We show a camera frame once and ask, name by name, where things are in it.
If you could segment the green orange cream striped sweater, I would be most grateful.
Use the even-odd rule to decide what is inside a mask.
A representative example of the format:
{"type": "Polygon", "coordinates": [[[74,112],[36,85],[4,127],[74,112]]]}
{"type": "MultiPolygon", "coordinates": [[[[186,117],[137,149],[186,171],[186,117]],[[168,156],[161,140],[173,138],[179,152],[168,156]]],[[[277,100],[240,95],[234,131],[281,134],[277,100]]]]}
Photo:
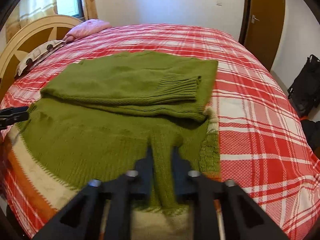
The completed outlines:
{"type": "Polygon", "coordinates": [[[131,205],[130,239],[192,239],[191,207],[174,191],[172,150],[193,170],[219,169],[210,106],[216,60],[127,51],[68,65],[11,125],[12,150],[54,217],[90,180],[117,179],[152,147],[151,194],[131,205]]]}

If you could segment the cream patterned pillow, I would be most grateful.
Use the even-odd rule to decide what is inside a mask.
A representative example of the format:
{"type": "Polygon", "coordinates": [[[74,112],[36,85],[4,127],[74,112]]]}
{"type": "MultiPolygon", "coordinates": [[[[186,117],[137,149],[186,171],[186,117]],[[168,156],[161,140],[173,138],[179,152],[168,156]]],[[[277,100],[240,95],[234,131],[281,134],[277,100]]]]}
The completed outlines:
{"type": "Polygon", "coordinates": [[[27,54],[18,64],[15,76],[21,76],[24,70],[30,70],[37,66],[53,52],[62,48],[67,42],[64,40],[52,40],[39,45],[27,54]]]}

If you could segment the red white plaid bedspread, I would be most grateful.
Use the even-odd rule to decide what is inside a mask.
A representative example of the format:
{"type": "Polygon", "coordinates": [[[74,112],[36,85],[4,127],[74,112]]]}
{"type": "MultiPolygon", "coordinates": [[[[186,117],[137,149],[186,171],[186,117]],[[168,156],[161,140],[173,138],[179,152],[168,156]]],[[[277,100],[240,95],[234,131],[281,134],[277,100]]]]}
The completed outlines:
{"type": "Polygon", "coordinates": [[[37,100],[40,89],[70,63],[143,50],[219,62],[212,101],[221,175],[236,180],[290,239],[303,239],[319,219],[319,159],[271,74],[228,33],[176,24],[107,29],[58,50],[16,81],[1,107],[37,100]]]}

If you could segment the beige wooden headboard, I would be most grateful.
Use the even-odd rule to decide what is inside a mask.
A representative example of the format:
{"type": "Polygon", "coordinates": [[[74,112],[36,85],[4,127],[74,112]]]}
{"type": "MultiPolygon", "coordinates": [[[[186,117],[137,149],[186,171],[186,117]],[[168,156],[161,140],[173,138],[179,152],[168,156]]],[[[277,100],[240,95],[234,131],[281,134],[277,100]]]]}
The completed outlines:
{"type": "Polygon", "coordinates": [[[18,64],[36,47],[61,40],[82,21],[66,15],[46,16],[19,30],[1,53],[1,99],[15,81],[18,64]]]}

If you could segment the pink pillow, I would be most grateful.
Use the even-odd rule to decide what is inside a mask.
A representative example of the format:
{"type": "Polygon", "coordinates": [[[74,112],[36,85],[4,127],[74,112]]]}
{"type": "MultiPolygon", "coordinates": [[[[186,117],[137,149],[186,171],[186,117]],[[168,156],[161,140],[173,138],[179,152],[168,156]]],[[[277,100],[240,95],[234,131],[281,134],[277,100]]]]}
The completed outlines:
{"type": "Polygon", "coordinates": [[[112,26],[109,22],[98,19],[90,19],[73,27],[64,36],[63,40],[66,42],[73,42],[88,37],[90,35],[96,34],[102,30],[110,29],[111,27],[112,26]]]}

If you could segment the yellow curtain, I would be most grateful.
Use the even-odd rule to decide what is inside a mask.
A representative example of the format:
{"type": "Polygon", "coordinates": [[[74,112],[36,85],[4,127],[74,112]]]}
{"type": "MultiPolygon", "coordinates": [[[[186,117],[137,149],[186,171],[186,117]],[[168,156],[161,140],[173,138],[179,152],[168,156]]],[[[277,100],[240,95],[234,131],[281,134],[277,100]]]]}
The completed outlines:
{"type": "MultiPolygon", "coordinates": [[[[95,0],[81,0],[84,16],[81,20],[97,18],[95,0]]],[[[56,0],[20,0],[5,23],[5,38],[10,41],[25,25],[46,16],[58,15],[56,0]]]]}

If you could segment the black folded stroller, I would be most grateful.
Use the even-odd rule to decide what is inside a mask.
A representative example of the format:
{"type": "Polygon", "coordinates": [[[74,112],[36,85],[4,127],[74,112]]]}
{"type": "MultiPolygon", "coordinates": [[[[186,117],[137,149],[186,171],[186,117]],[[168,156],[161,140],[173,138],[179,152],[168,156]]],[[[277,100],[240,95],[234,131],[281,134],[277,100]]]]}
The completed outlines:
{"type": "Polygon", "coordinates": [[[311,54],[287,90],[288,99],[299,117],[307,116],[319,105],[319,58],[311,54]]]}

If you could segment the brown wooden door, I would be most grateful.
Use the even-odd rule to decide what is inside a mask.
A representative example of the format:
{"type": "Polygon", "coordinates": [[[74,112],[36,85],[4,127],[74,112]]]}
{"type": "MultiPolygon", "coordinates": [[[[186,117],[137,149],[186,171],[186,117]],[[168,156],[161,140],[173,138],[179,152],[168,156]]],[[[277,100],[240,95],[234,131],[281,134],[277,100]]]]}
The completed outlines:
{"type": "Polygon", "coordinates": [[[285,0],[245,0],[239,42],[270,71],[283,31],[285,0]],[[251,23],[252,15],[259,22],[251,23]]]}

